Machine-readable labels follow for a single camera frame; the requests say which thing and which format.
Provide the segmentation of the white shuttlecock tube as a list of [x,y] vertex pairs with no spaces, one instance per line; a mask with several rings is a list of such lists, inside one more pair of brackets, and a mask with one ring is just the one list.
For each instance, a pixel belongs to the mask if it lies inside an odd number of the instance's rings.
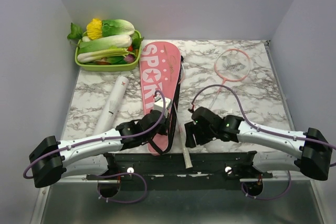
[[128,78],[124,76],[117,77],[92,135],[98,135],[112,129],[113,121],[118,113],[128,84]]

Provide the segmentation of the pink racket bag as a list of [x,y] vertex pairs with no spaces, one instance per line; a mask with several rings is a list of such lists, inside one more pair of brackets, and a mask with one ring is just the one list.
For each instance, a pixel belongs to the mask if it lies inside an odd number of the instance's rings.
[[153,155],[168,153],[173,145],[176,110],[178,108],[181,75],[181,53],[172,43],[167,41],[155,41],[145,45],[140,54],[140,76],[143,110],[147,114],[153,109],[154,92],[161,90],[165,98],[173,104],[169,108],[169,130],[167,135],[157,134],[153,142],[156,147],[147,144],[148,151]]

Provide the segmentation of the pink badminton racket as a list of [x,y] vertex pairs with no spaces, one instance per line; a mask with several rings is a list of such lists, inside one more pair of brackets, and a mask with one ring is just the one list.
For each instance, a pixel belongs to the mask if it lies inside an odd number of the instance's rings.
[[181,142],[181,146],[182,146],[182,153],[183,153],[183,157],[184,157],[185,168],[189,169],[189,168],[192,168],[193,165],[192,165],[192,161],[191,161],[191,158],[190,158],[188,148],[185,146],[186,135],[185,135],[184,130],[183,130],[183,124],[181,123],[177,107],[174,106],[174,109],[175,109],[175,112],[176,112],[176,119],[177,119],[177,124],[178,124],[178,131],[179,131],[179,134],[180,134],[180,142]]
[[214,70],[222,79],[221,85],[227,82],[241,82],[251,71],[250,56],[240,49],[227,49],[216,58]]

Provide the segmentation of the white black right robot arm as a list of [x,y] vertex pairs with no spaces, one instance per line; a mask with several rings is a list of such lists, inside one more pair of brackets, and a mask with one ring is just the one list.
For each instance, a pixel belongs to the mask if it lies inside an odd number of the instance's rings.
[[317,129],[284,131],[251,123],[240,116],[220,117],[205,107],[193,111],[192,120],[184,127],[185,145],[189,148],[221,140],[274,149],[273,153],[256,154],[254,159],[243,162],[241,171],[246,177],[255,177],[259,172],[291,170],[315,180],[328,179],[332,147]]

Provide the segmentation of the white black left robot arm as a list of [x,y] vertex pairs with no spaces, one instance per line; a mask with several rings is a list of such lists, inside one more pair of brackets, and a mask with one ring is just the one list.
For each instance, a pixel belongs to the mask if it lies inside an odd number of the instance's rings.
[[56,140],[55,136],[44,138],[30,153],[30,164],[23,177],[33,179],[36,188],[58,182],[70,171],[70,165],[85,158],[107,152],[118,152],[152,143],[154,137],[167,135],[170,114],[151,110],[142,119],[119,124],[104,133],[78,140]]

